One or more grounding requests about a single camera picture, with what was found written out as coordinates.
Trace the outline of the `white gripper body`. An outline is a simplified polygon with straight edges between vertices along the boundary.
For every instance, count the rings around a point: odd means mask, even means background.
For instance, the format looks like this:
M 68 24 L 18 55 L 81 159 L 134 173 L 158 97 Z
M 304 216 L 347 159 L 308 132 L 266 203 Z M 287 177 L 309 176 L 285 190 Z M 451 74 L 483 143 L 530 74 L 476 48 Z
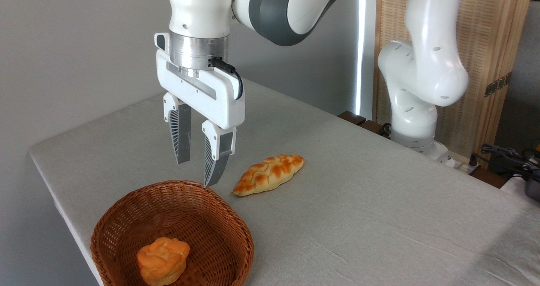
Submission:
M 228 36 L 154 36 L 160 86 L 222 129 L 245 121 L 243 81 L 227 63 L 228 41 Z

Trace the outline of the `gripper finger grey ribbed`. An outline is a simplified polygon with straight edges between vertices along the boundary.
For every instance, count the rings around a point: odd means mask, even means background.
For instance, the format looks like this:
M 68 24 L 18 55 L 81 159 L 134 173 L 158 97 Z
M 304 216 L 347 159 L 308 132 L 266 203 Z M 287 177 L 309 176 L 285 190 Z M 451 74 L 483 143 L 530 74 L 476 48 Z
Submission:
M 204 186 L 218 183 L 226 169 L 229 156 L 235 153 L 237 129 L 222 129 L 211 120 L 202 124 L 205 135 Z
M 170 92 L 163 96 L 164 121 L 168 123 L 175 159 L 190 160 L 192 108 Z

